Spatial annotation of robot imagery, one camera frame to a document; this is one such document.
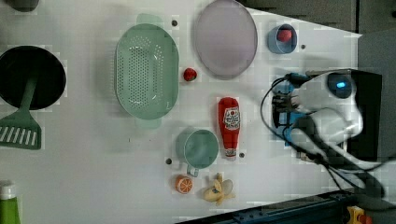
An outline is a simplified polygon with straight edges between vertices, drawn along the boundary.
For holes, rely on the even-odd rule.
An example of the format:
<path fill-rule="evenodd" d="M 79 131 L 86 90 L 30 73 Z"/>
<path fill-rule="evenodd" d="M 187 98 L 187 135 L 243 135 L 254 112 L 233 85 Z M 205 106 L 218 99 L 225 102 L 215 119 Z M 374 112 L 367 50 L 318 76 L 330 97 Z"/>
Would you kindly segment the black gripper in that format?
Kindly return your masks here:
<path fill-rule="evenodd" d="M 272 110 L 278 113 L 287 113 L 296 111 L 299 104 L 290 95 L 282 92 L 277 92 L 272 97 Z"/>

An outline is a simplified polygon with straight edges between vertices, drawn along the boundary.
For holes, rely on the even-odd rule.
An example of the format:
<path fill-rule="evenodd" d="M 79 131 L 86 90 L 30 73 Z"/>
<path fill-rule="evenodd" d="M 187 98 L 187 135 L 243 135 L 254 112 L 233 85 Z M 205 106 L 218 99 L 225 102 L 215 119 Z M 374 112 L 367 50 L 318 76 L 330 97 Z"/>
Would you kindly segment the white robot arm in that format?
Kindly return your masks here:
<path fill-rule="evenodd" d="M 365 133 L 352 71 L 333 70 L 314 76 L 288 73 L 274 81 L 269 129 L 310 160 L 372 197 L 395 195 L 395 157 L 364 161 L 341 148 Z"/>

